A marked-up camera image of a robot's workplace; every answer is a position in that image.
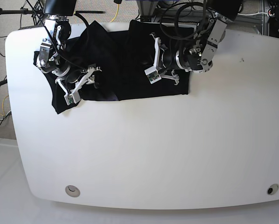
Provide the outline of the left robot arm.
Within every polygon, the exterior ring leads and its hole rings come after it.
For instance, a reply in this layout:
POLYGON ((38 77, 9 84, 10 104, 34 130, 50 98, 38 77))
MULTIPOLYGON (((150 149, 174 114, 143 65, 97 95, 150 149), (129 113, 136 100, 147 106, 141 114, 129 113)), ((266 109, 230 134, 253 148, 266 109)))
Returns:
POLYGON ((163 78, 179 83, 176 70, 185 72, 207 72, 213 66, 213 57, 219 43, 225 37, 228 22, 233 22, 239 12, 242 2, 240 0, 205 0, 203 2, 182 2, 174 17, 175 35, 170 35, 161 24, 160 29, 171 41, 176 41, 176 46, 167 47, 161 42, 156 33, 150 35, 154 39, 153 66, 145 70, 145 74, 151 84, 163 78), (179 17, 181 12, 189 7, 201 7, 202 18, 198 22, 195 31, 183 36, 180 33, 179 17))

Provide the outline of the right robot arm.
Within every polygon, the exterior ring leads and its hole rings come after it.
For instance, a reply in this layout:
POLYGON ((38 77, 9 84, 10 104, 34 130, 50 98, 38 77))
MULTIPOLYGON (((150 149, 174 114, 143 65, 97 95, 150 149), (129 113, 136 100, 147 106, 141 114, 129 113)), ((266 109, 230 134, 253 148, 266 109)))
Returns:
POLYGON ((75 0, 48 0, 42 13, 47 17, 40 21, 46 37, 35 52, 34 65, 47 79, 53 94, 63 93, 65 99, 76 100, 80 90, 86 85, 100 87, 96 65, 87 65, 82 58, 90 46, 91 32, 87 20, 75 11, 75 0), (85 33, 77 39, 76 47, 70 43, 72 26, 69 17, 76 16, 86 25, 85 33))

